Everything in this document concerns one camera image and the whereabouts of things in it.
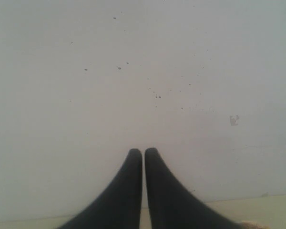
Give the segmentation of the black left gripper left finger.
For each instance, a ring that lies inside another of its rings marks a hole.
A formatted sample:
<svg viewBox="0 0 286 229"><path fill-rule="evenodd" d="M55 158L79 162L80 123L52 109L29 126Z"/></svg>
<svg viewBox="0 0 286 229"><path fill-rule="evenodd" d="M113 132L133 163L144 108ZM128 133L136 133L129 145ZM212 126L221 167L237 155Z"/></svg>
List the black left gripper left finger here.
<svg viewBox="0 0 286 229"><path fill-rule="evenodd" d="M131 149L108 187L61 229L138 229L142 204L142 153Z"/></svg>

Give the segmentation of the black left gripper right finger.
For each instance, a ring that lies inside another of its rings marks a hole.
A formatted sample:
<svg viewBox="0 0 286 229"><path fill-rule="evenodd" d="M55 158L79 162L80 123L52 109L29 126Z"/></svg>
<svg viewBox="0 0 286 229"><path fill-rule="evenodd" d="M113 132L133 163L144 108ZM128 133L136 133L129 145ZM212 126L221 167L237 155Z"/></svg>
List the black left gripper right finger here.
<svg viewBox="0 0 286 229"><path fill-rule="evenodd" d="M144 154L153 229L239 229L241 226L194 197L173 175L156 148Z"/></svg>

